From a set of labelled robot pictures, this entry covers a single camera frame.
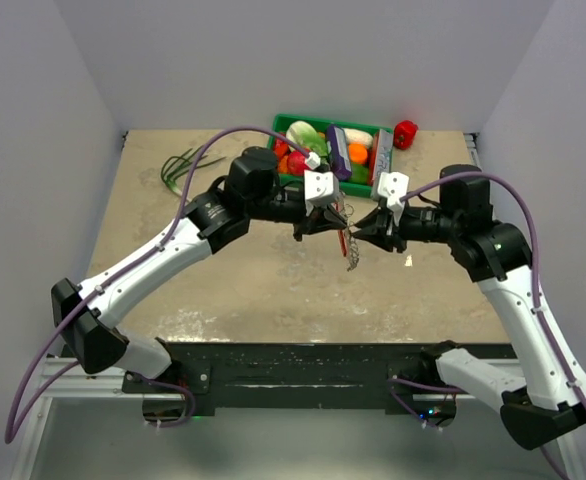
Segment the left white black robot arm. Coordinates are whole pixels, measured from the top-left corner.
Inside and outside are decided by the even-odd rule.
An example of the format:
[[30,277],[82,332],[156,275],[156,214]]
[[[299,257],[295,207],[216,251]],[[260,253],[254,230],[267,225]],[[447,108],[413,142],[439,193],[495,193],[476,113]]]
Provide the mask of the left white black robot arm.
[[338,179],[324,169],[306,170],[299,188],[285,187],[275,154],[250,147],[226,175],[180,207],[176,221],[128,257],[75,284],[51,289],[56,330],[89,375],[117,367],[144,376],[158,392],[173,390],[180,368],[158,338],[137,338],[119,328],[148,295],[186,268],[246,235],[251,221],[286,223],[293,237],[346,228],[335,206]]

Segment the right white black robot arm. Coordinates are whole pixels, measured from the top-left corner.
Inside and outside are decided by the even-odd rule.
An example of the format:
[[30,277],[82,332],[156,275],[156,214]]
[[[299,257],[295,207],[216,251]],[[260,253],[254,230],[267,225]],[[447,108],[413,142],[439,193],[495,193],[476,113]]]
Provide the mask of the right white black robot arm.
[[586,372],[571,352],[542,293],[535,232],[495,219],[497,177],[472,165],[444,168],[434,182],[435,207],[411,207],[406,175],[384,173],[377,208],[355,238],[402,253],[410,241],[442,243],[487,298],[506,331],[522,376],[445,341],[425,349],[418,369],[432,393],[462,390],[496,411],[511,438],[535,450],[586,424]]

